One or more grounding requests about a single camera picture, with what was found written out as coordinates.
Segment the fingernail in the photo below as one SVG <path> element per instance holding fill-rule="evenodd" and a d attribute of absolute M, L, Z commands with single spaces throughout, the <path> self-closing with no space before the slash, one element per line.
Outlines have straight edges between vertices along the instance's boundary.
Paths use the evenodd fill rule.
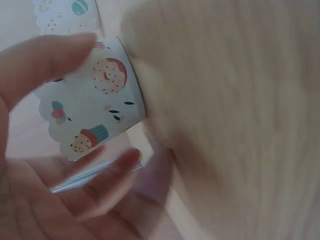
<path fill-rule="evenodd" d="M 77 33 L 70 36 L 71 40 L 76 43 L 95 42 L 97 35 L 94 32 Z"/>
<path fill-rule="evenodd" d="M 136 148 L 127 150 L 115 162 L 111 163 L 109 169 L 117 175 L 129 173 L 138 165 L 140 155 L 140 151 Z"/>

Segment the donut illustration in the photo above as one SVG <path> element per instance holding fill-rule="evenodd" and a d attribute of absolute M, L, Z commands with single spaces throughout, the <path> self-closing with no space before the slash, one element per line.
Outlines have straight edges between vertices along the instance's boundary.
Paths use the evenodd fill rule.
<path fill-rule="evenodd" d="M 94 88 L 108 95 L 121 91 L 127 83 L 125 65 L 115 58 L 104 58 L 93 66 L 92 80 Z"/>
<path fill-rule="evenodd" d="M 70 147 L 76 153 L 83 153 L 90 148 L 94 148 L 108 137 L 108 130 L 103 125 L 90 129 L 82 129 L 80 134 L 74 137 L 74 141 L 70 144 Z"/>

